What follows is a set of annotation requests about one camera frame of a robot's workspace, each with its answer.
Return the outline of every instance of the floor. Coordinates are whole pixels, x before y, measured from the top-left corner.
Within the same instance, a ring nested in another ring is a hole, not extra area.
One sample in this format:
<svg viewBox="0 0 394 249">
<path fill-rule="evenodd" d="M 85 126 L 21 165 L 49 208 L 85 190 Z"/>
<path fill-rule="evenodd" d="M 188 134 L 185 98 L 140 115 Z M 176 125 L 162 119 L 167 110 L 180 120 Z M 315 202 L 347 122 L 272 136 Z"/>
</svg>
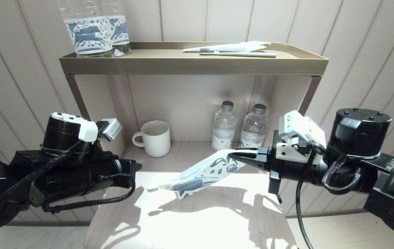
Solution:
<svg viewBox="0 0 394 249">
<path fill-rule="evenodd" d="M 306 249 L 297 219 L 287 221 L 298 247 Z M 304 218 L 303 222 L 315 249 L 394 249 L 394 231 L 372 214 Z M 87 230 L 87 227 L 2 227 L 0 249 L 81 249 Z"/>
</svg>

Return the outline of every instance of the white toothbrush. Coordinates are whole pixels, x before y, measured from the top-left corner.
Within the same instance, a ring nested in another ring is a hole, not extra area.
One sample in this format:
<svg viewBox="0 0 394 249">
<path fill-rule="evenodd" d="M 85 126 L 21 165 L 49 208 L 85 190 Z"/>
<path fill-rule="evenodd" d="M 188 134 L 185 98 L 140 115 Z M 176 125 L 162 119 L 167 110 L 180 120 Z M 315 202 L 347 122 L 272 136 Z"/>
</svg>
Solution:
<svg viewBox="0 0 394 249">
<path fill-rule="evenodd" d="M 201 48 L 200 55 L 222 55 L 222 56 L 243 56 L 243 57 L 266 57 L 275 58 L 276 53 L 260 53 L 260 52 L 210 52 L 209 48 Z"/>
</svg>

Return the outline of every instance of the bottle label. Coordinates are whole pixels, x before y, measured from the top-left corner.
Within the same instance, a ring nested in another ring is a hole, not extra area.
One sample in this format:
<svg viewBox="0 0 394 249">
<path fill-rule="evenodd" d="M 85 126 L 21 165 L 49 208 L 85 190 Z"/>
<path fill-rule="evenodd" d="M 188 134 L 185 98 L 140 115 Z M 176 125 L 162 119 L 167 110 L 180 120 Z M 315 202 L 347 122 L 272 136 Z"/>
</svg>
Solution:
<svg viewBox="0 0 394 249">
<path fill-rule="evenodd" d="M 88 55 L 111 50 L 107 35 L 108 22 L 103 16 L 65 20 L 75 52 Z"/>
<path fill-rule="evenodd" d="M 221 139 L 216 136 L 212 136 L 212 149 L 215 151 L 230 149 L 232 147 L 232 141 L 233 138 Z"/>
<path fill-rule="evenodd" d="M 240 145 L 239 148 L 258 148 L 263 145 L 265 136 L 259 136 L 257 134 L 250 134 L 241 131 Z"/>
<path fill-rule="evenodd" d="M 111 45 L 129 44 L 125 16 L 108 16 L 108 37 Z"/>
</svg>

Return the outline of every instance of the water bottle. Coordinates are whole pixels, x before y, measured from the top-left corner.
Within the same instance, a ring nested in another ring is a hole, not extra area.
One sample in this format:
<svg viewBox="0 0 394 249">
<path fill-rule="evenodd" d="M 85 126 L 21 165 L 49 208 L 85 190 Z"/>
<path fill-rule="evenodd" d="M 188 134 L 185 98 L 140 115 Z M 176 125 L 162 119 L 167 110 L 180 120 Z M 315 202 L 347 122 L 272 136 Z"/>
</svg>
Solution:
<svg viewBox="0 0 394 249">
<path fill-rule="evenodd" d="M 121 0 L 100 0 L 103 14 L 108 20 L 107 34 L 113 46 L 113 55 L 123 56 L 131 52 L 128 28 Z"/>
<path fill-rule="evenodd" d="M 222 109 L 214 116 L 214 129 L 212 132 L 212 149 L 215 151 L 230 149 L 232 147 L 235 126 L 238 118 L 233 114 L 233 103 L 224 101 Z"/>
<path fill-rule="evenodd" d="M 112 57 L 107 19 L 99 0 L 57 0 L 78 57 Z"/>
<path fill-rule="evenodd" d="M 269 120 L 265 116 L 266 106 L 254 105 L 254 112 L 246 115 L 241 129 L 240 148 L 258 148 L 263 145 Z"/>
</svg>

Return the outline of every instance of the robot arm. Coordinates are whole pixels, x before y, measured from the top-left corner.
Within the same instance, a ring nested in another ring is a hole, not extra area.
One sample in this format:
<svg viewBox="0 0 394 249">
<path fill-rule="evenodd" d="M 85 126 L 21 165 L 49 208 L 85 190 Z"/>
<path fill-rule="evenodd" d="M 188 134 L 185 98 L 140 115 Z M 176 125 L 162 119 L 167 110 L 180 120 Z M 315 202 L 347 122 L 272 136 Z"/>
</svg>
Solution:
<svg viewBox="0 0 394 249">
<path fill-rule="evenodd" d="M 331 139 L 298 112 L 288 112 L 272 147 L 231 158 L 269 172 L 268 192 L 278 195 L 282 178 L 308 181 L 332 194 L 368 193 L 364 209 L 394 230 L 394 156 L 380 152 L 391 118 L 366 109 L 337 111 Z M 309 155 L 316 154 L 312 163 Z"/>
<path fill-rule="evenodd" d="M 17 151 L 9 165 L 0 162 L 0 227 L 30 205 L 57 213 L 128 198 L 141 164 L 102 151 L 99 141 L 112 141 L 121 131 L 116 119 L 98 122 L 54 112 L 41 150 Z M 110 186 L 130 188 L 121 197 L 50 206 L 73 196 Z"/>
</svg>

